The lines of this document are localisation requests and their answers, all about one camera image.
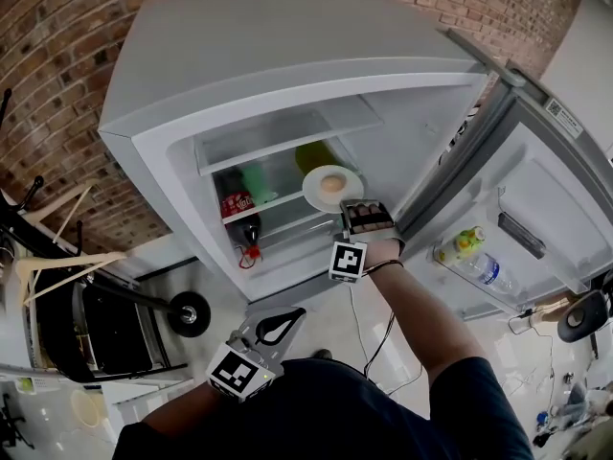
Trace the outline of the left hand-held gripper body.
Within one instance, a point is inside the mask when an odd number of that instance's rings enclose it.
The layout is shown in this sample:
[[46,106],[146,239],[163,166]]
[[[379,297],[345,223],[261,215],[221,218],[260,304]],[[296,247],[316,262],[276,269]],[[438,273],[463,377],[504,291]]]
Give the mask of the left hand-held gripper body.
[[307,311],[278,307],[250,314],[217,349],[207,368],[211,386],[244,402],[284,373],[283,361]]

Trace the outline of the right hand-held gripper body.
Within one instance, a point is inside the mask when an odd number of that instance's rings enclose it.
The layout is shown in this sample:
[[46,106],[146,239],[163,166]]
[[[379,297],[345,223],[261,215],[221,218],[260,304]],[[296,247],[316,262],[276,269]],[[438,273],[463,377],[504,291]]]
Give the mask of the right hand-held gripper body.
[[[355,234],[352,231],[349,210],[358,204],[370,205],[373,203],[377,204],[383,212],[390,216],[394,225],[382,230]],[[375,199],[348,199],[340,202],[340,208],[342,232],[334,237],[329,262],[329,278],[332,281],[355,284],[362,277],[378,270],[380,266],[386,264],[402,265],[399,258],[404,250],[405,242],[397,230],[393,217],[382,202]],[[365,266],[369,246],[375,242],[391,240],[397,243],[397,255],[391,260]]]

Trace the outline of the person's right hand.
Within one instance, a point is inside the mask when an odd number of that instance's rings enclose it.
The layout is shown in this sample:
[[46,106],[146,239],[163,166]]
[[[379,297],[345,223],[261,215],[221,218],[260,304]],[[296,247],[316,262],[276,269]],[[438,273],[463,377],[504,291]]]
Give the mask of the person's right hand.
[[390,216],[374,203],[355,205],[349,210],[349,215],[355,234],[382,230],[394,225]]

